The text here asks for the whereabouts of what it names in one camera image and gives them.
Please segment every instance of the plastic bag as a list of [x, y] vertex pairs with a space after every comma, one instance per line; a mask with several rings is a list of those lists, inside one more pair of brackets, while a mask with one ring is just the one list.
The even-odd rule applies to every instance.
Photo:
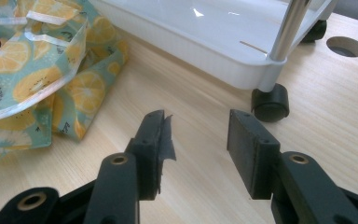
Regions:
[[[17, 3], [27, 24], [0, 49], [0, 157], [46, 147], [51, 133], [82, 139], [128, 59], [126, 42], [88, 1]], [[59, 5], [67, 12], [59, 18], [46, 9]]]

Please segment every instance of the round hole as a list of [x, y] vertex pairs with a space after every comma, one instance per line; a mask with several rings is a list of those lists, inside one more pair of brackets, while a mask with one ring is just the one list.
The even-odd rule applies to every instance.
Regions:
[[37, 193], [30, 194], [23, 198], [18, 204], [17, 208], [21, 211], [29, 211], [38, 207], [42, 204], [48, 196], [45, 192], [40, 191]]
[[337, 224], [352, 224], [353, 223], [350, 219], [348, 219], [347, 217], [341, 216], [341, 215], [335, 215], [334, 222], [336, 222]]
[[358, 41], [345, 36], [334, 36], [327, 40], [327, 47], [336, 54], [356, 58], [358, 57]]
[[127, 157], [125, 157], [125, 156], [118, 156], [118, 157], [114, 157], [113, 159], [112, 159], [112, 164], [114, 164], [114, 165], [121, 165], [121, 164], [124, 164], [124, 163], [126, 163], [127, 162]]
[[290, 160], [299, 164], [307, 164], [309, 162], [307, 158], [301, 155], [291, 155]]

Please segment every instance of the metal pole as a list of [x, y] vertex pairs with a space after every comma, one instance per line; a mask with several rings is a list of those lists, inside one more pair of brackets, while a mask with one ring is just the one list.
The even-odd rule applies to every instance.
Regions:
[[309, 4], [310, 0], [291, 0], [272, 51], [269, 54], [271, 60], [283, 62], [286, 59]]

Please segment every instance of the black caster wheel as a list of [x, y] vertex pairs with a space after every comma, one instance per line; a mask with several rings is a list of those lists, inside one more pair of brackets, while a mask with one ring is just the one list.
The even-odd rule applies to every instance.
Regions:
[[327, 30], [327, 21], [317, 21], [310, 31], [301, 40], [301, 43], [314, 42], [315, 40], [322, 39]]
[[252, 91], [252, 112], [255, 117], [265, 122], [276, 122], [289, 115], [289, 98], [287, 89], [275, 84], [270, 92]]

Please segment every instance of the wood grain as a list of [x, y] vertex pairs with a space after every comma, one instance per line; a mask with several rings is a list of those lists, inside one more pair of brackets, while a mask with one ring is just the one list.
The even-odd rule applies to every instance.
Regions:
[[[230, 108], [250, 111], [251, 91], [234, 89], [125, 34], [131, 59], [85, 139], [55, 135], [51, 147], [0, 160], [0, 209], [18, 193], [53, 187], [61, 195], [93, 180], [102, 159], [123, 151], [148, 112], [172, 117], [177, 161], [166, 161], [162, 192], [141, 202], [142, 223], [274, 223], [270, 201], [253, 201], [226, 151]], [[358, 58], [326, 40], [358, 40], [358, 21], [333, 14], [324, 39], [298, 46], [278, 82], [291, 114], [265, 124], [282, 151], [312, 156], [342, 188], [358, 193]]]

